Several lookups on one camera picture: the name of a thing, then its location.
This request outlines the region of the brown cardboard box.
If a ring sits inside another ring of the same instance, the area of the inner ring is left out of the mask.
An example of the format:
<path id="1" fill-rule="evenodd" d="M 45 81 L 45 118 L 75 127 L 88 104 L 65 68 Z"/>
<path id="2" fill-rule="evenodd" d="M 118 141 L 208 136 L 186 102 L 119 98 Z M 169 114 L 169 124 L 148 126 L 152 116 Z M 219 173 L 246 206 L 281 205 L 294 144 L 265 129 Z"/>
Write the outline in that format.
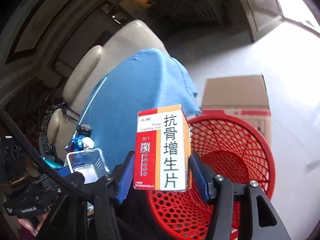
<path id="1" fill-rule="evenodd" d="M 272 142 L 272 118 L 264 77 L 244 75 L 210 78 L 204 85 L 201 108 L 236 116 Z"/>

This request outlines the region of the blue plastic bag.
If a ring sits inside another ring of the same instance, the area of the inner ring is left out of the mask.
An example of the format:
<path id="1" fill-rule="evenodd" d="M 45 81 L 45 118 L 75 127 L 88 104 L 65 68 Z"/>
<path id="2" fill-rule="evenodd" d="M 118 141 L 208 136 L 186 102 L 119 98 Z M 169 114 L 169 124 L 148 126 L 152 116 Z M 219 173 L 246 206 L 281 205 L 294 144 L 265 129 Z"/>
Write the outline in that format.
<path id="1" fill-rule="evenodd" d="M 86 138 L 86 136 L 81 134 L 75 137 L 72 137 L 68 145 L 65 147 L 65 151 L 68 153 L 82 151 L 85 148 L 84 142 L 83 142 L 84 138 Z"/>

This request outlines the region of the black plastic bag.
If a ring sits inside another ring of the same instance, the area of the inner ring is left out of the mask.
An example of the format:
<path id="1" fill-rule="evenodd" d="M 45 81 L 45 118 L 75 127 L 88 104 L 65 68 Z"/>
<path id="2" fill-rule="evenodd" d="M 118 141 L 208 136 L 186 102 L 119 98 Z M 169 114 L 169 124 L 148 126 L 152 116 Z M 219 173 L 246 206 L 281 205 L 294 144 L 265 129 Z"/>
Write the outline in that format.
<path id="1" fill-rule="evenodd" d="M 88 124 L 79 124 L 76 127 L 77 135 L 84 135 L 85 137 L 90 137 L 92 134 L 92 128 Z"/>

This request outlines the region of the red plastic mesh basket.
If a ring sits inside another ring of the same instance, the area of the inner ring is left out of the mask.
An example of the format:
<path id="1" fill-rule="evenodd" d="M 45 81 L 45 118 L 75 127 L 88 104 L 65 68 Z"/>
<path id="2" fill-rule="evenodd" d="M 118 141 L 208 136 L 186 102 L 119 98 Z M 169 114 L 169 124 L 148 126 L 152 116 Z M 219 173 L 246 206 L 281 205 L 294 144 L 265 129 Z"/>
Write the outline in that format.
<path id="1" fill-rule="evenodd" d="M 189 121 L 191 149 L 217 174 L 233 183 L 258 182 L 271 198 L 276 170 L 269 144 L 258 126 L 221 111 L 204 111 Z M 146 193 L 151 215 L 173 239 L 204 239 L 213 213 L 193 184 L 185 192 Z"/>

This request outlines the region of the blue table cloth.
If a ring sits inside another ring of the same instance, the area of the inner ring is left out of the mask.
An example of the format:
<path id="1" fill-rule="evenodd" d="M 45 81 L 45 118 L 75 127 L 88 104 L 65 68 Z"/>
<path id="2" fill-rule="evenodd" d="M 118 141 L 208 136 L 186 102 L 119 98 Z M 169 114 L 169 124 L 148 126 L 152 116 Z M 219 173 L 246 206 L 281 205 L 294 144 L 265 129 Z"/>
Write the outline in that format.
<path id="1" fill-rule="evenodd" d="M 186 68 L 159 49 L 125 59 L 94 87 L 80 115 L 113 170 L 135 149 L 140 111 L 181 105 L 187 117 L 200 114 L 198 92 Z"/>

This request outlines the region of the clear plastic tray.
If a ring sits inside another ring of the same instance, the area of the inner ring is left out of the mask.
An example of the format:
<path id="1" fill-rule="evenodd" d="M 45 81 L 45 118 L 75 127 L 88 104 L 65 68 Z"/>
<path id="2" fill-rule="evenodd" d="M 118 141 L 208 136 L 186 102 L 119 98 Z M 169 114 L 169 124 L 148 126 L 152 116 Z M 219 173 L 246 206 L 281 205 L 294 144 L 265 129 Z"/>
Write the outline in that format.
<path id="1" fill-rule="evenodd" d="M 70 172 L 79 172 L 84 176 L 84 184 L 95 183 L 111 174 L 100 148 L 71 152 L 66 155 Z"/>

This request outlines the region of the black white patterned cloth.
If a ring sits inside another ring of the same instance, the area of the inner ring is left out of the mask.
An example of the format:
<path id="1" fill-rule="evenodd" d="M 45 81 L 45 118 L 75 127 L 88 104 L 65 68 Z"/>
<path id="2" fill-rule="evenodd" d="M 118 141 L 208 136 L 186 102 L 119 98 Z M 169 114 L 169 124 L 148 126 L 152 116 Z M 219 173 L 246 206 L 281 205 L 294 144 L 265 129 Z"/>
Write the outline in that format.
<path id="1" fill-rule="evenodd" d="M 47 130 L 48 130 L 48 126 L 49 126 L 49 122 L 50 119 L 53 115 L 53 113 L 57 110 L 61 108 L 61 103 L 57 104 L 57 105 L 53 105 L 47 112 L 46 116 L 43 119 L 42 125 L 41 125 L 41 129 L 40 129 L 40 138 L 41 138 L 41 142 L 44 148 L 44 151 L 49 154 L 49 155 L 53 155 L 56 156 L 56 149 L 53 143 L 51 143 L 48 139 L 47 136 Z"/>

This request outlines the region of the dark wooden cabinet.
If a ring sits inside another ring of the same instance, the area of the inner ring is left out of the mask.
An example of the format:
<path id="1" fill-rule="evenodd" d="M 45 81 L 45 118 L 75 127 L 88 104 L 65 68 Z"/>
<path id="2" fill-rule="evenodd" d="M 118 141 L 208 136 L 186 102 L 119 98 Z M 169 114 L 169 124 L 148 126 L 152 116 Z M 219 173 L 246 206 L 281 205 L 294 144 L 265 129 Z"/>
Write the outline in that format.
<path id="1" fill-rule="evenodd" d="M 225 0 L 149 0 L 149 10 L 158 16 L 169 16 L 175 22 L 224 25 Z"/>

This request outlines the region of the beige leather sofa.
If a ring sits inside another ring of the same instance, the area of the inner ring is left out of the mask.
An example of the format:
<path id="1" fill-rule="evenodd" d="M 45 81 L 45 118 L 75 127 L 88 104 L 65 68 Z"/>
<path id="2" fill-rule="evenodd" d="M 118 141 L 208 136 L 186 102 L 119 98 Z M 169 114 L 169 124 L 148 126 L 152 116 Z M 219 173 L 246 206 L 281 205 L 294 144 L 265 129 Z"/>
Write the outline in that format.
<path id="1" fill-rule="evenodd" d="M 67 80 L 62 93 L 62 106 L 48 122 L 47 138 L 56 155 L 64 161 L 68 144 L 86 100 L 99 80 L 123 60 L 136 52 L 157 48 L 167 54 L 163 42 L 141 20 L 134 20 L 117 31 L 103 46 L 91 48 Z"/>

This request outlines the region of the red white medicine box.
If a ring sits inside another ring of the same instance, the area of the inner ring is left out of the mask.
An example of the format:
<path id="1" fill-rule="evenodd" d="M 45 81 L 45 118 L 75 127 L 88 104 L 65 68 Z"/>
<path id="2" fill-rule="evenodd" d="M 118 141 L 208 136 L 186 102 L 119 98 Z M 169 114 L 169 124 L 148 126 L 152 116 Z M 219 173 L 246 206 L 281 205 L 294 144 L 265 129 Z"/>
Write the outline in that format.
<path id="1" fill-rule="evenodd" d="M 140 111 L 133 187 L 178 191 L 191 188 L 190 126 L 181 105 Z"/>

